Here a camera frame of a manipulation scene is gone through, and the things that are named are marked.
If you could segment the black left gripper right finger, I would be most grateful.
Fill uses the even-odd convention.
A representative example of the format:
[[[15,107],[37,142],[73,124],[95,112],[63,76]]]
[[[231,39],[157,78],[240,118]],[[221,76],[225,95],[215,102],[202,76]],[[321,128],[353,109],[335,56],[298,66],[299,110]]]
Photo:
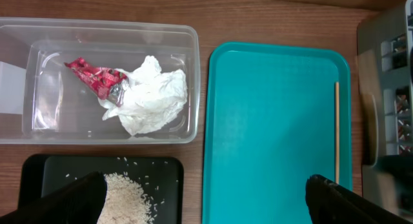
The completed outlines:
[[[307,179],[305,201],[313,224],[411,224],[319,174]]]

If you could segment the red foil snack wrapper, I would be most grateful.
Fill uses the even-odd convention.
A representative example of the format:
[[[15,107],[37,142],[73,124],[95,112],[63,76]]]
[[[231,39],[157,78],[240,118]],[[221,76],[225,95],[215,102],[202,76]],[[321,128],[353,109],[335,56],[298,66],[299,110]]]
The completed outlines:
[[[82,57],[65,63],[99,99],[107,100],[115,106],[123,105],[124,94],[128,88],[125,73],[108,67],[92,66]]]

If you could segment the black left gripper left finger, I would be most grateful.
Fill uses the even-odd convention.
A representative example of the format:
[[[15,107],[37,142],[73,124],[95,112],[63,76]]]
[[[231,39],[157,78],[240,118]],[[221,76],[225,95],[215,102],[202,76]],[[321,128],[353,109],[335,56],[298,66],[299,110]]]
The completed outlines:
[[[31,204],[1,216],[1,224],[97,223],[105,204],[104,174],[92,172]]]

